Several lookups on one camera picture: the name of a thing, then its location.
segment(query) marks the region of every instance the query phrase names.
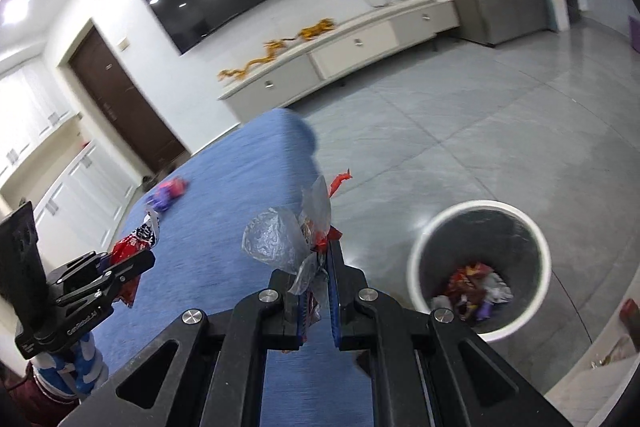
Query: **blue fabric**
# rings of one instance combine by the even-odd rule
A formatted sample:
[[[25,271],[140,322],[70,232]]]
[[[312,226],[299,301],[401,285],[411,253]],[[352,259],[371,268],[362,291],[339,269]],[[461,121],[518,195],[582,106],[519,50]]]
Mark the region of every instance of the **blue fabric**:
[[[316,139],[295,113],[275,109],[214,143],[172,176],[190,182],[160,221],[156,265],[142,276],[132,310],[115,305],[95,342],[112,372],[189,308],[231,309],[265,288],[271,269],[245,254],[242,232],[270,206],[300,211],[302,187],[318,177]],[[143,220],[142,198],[125,232]],[[371,385],[353,355],[334,347],[328,311],[299,352],[270,351],[262,427],[370,427]]]

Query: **black metal bracket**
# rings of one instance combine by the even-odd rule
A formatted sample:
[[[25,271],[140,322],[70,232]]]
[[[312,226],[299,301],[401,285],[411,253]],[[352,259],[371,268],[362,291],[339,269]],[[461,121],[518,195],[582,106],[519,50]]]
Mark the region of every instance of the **black metal bracket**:
[[[366,350],[376,427],[568,427],[569,422],[468,326],[444,309],[403,309],[326,256],[332,327],[343,351]],[[257,427],[268,349],[302,345],[293,276],[233,310],[178,317],[66,420],[65,427]]]

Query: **floor tile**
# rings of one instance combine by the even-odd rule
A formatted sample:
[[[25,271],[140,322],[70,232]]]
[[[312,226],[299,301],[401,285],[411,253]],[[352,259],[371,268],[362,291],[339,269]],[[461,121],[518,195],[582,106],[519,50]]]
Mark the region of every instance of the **floor tile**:
[[[556,331],[577,317],[577,312],[555,275],[551,276],[546,298],[532,319],[503,341],[492,347],[524,377],[528,377],[526,361],[532,357]]]
[[[572,55],[568,36],[539,32],[496,46],[495,60],[546,82],[570,70],[582,57]]]
[[[540,225],[576,306],[635,230],[640,156],[570,98],[540,87],[444,142],[500,201]]]
[[[586,56],[621,79],[640,82],[640,54],[617,32],[593,22],[584,22],[570,31],[571,50]]]
[[[438,140],[488,117],[539,86],[466,43],[388,76],[371,88]]]
[[[548,82],[613,127],[640,150],[640,84],[622,80],[590,58]]]
[[[356,182],[344,190],[351,190],[436,143],[377,93],[364,86],[351,92],[349,89],[353,86],[347,86],[347,91],[335,91],[329,103],[310,110],[297,106],[318,136],[316,161],[325,177],[331,179],[351,169]]]
[[[577,316],[540,346],[518,370],[540,393],[551,389],[580,360],[591,342]]]
[[[353,190],[341,187],[332,198],[332,222],[344,234],[345,262],[362,269],[369,285],[410,307],[406,264],[423,227],[452,204],[488,197],[449,153],[434,146]]]
[[[620,304],[622,294],[631,283],[639,264],[640,230],[636,230],[622,253],[609,267],[609,272],[602,283],[578,309],[593,340],[600,334]]]

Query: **trash in bin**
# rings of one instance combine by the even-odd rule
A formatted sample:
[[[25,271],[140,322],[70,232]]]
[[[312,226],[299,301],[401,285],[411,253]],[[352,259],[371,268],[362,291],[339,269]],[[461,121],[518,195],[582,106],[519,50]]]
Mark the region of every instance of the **trash in bin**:
[[[502,278],[483,263],[458,268],[449,278],[444,295],[432,299],[433,305],[442,305],[444,296],[461,320],[475,322],[491,317],[494,305],[513,299],[511,289]]]

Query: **door handle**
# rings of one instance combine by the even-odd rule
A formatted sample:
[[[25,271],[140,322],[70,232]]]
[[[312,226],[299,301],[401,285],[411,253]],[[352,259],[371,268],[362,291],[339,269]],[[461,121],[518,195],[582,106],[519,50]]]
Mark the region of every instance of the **door handle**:
[[[51,214],[52,216],[55,216],[57,211],[60,210],[59,206],[57,206],[53,200],[47,201],[44,207],[49,211],[49,214]]]
[[[113,109],[111,109],[111,105],[106,102],[102,102],[102,108],[106,111],[111,121],[115,122],[118,119],[117,115],[113,112]]]

